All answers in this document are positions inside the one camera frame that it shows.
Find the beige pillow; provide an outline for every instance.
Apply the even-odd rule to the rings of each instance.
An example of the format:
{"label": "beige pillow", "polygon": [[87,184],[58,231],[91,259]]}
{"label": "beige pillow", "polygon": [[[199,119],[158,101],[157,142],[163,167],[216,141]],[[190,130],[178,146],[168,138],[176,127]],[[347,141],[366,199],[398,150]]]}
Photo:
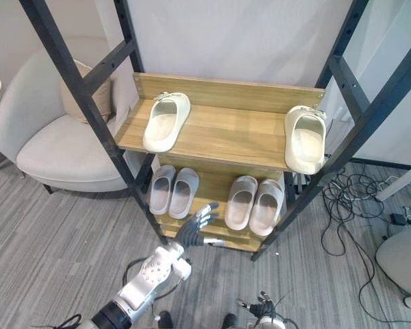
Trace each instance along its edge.
{"label": "beige pillow", "polygon": [[[81,73],[82,77],[85,77],[88,72],[91,71],[91,67],[82,64],[81,62],[74,60],[77,66],[79,73]],[[108,121],[108,117],[111,114],[111,96],[110,96],[110,88],[111,88],[111,81],[107,79],[99,89],[93,94],[92,98],[95,101],[99,112],[102,114],[102,118],[105,122]],[[61,89],[61,97],[62,97],[62,104],[64,106],[64,110],[66,113],[73,118],[83,122],[88,123],[85,116],[82,114],[81,109],[77,105],[75,99],[73,98],[72,94],[70,93],[67,85],[65,84],[63,79],[60,79],[60,89]]]}

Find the slide sandal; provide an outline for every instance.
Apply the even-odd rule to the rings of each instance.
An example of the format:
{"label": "slide sandal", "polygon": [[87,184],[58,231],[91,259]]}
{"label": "slide sandal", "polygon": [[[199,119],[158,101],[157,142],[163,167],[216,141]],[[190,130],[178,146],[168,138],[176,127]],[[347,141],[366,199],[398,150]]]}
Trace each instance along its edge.
{"label": "slide sandal", "polygon": [[308,106],[295,106],[285,118],[285,162],[306,175],[317,173],[324,164],[326,116]]}
{"label": "slide sandal", "polygon": [[163,215],[169,208],[175,167],[166,164],[161,166],[152,176],[149,211],[155,215]]}
{"label": "slide sandal", "polygon": [[172,148],[190,112],[189,98],[182,93],[159,94],[143,134],[143,147],[151,152]]}
{"label": "slide sandal", "polygon": [[275,180],[260,183],[256,201],[249,217],[249,228],[257,235],[265,236],[273,231],[280,209],[282,209],[284,188]]}
{"label": "slide sandal", "polygon": [[198,185],[199,176],[195,170],[183,168],[179,171],[173,187],[169,216],[175,219],[183,219],[188,215]]}
{"label": "slide sandal", "polygon": [[225,209],[225,223],[232,230],[247,226],[257,189],[258,181],[251,176],[240,176],[233,182]]}

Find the gray carpet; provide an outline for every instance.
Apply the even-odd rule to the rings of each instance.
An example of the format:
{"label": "gray carpet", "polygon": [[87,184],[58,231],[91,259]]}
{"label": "gray carpet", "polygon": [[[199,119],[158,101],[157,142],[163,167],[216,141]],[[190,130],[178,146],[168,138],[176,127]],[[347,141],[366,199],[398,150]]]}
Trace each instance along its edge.
{"label": "gray carpet", "polygon": [[[352,172],[361,167],[347,168]],[[370,166],[367,172],[377,179],[403,173]],[[385,205],[386,214],[411,206],[411,187]],[[188,250],[191,277],[157,301],[155,310],[169,310],[178,328],[220,328],[228,312],[236,313],[243,325],[251,317],[236,308],[234,300],[255,302],[265,290],[276,300],[286,294],[277,309],[300,328],[386,328],[358,305],[358,289],[366,275],[350,242],[347,254],[339,258],[321,249],[326,223],[319,195],[256,263],[246,252],[217,247]],[[349,228],[371,255],[386,234],[385,223],[377,219],[356,219]],[[327,233],[327,244],[339,250],[334,233]],[[8,165],[0,170],[0,328],[58,325],[74,313],[92,317],[120,289],[126,264],[149,255],[157,245],[145,216],[126,191],[56,190],[49,195],[40,183],[20,179]],[[411,320],[402,295],[380,271],[375,286],[389,318]],[[381,317],[369,289],[364,302]],[[150,311],[135,326],[154,327]]]}

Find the chair leg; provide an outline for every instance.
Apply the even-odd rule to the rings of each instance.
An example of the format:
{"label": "chair leg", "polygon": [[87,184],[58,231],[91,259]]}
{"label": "chair leg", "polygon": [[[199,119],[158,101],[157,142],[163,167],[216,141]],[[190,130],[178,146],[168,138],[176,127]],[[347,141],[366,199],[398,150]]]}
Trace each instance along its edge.
{"label": "chair leg", "polygon": [[17,166],[15,167],[16,167],[16,170],[18,171],[18,175],[20,176],[20,179],[24,180],[26,178],[25,173],[23,173],[20,169],[18,169]]}
{"label": "chair leg", "polygon": [[44,188],[47,190],[47,192],[49,192],[49,194],[52,194],[52,188],[49,185],[43,184]]}

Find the shoe rack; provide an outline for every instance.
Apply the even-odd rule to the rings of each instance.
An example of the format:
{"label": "shoe rack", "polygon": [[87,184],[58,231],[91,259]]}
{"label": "shoe rack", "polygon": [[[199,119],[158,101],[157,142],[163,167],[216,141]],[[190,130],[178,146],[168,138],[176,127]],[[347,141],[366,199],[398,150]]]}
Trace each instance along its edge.
{"label": "shoe rack", "polygon": [[[255,252],[263,236],[229,229],[225,207],[233,181],[251,175],[260,181],[283,179],[284,117],[296,105],[317,107],[324,89],[271,86],[244,82],[214,81],[135,73],[140,100],[115,137],[121,149],[145,152],[142,135],[149,120],[153,98],[162,91],[189,96],[191,109],[176,144],[158,154],[161,165],[194,169],[199,188],[190,213],[209,202],[219,202],[218,219],[202,229],[206,236],[225,240],[226,247]],[[184,220],[155,216],[165,236],[174,237]]]}
{"label": "shoe rack", "polygon": [[[165,90],[179,91],[189,96],[192,110],[178,141],[172,150],[160,154],[159,157],[163,164],[177,162],[177,167],[192,167],[197,170],[201,182],[192,211],[202,201],[218,200],[221,201],[221,216],[225,210],[224,195],[228,195],[226,190],[229,189],[228,183],[224,182],[230,182],[241,174],[248,173],[261,179],[270,174],[280,175],[281,171],[288,171],[284,162],[284,115],[295,105],[316,107],[324,96],[324,89],[317,88],[266,86],[135,73],[140,101],[114,141],[91,95],[128,56],[134,71],[144,72],[128,1],[114,2],[124,40],[84,79],[80,77],[45,1],[20,2],[88,123],[162,243],[167,242],[162,234],[173,236],[173,228],[180,223],[165,217],[159,217],[157,221],[149,212],[149,207],[142,198],[142,182],[146,180],[149,166],[144,164],[140,169],[142,175],[139,173],[135,178],[123,158],[122,150],[119,149],[146,152],[141,145],[141,136],[149,118],[152,99],[156,95]],[[207,228],[214,230],[216,235],[224,236],[228,247],[237,249],[255,250],[260,239],[260,246],[251,256],[253,261],[266,251],[321,192],[332,175],[365,144],[411,89],[411,48],[372,101],[367,99],[358,79],[343,57],[367,3],[368,0],[351,2],[315,84],[325,88],[334,77],[353,118],[354,127],[332,152],[323,168],[311,177],[310,184],[298,199],[295,199],[292,176],[285,174],[286,185],[292,187],[286,189],[288,211],[264,240],[248,231],[229,231],[222,225],[222,220]],[[151,162],[153,157],[147,156],[145,162],[148,159]]]}

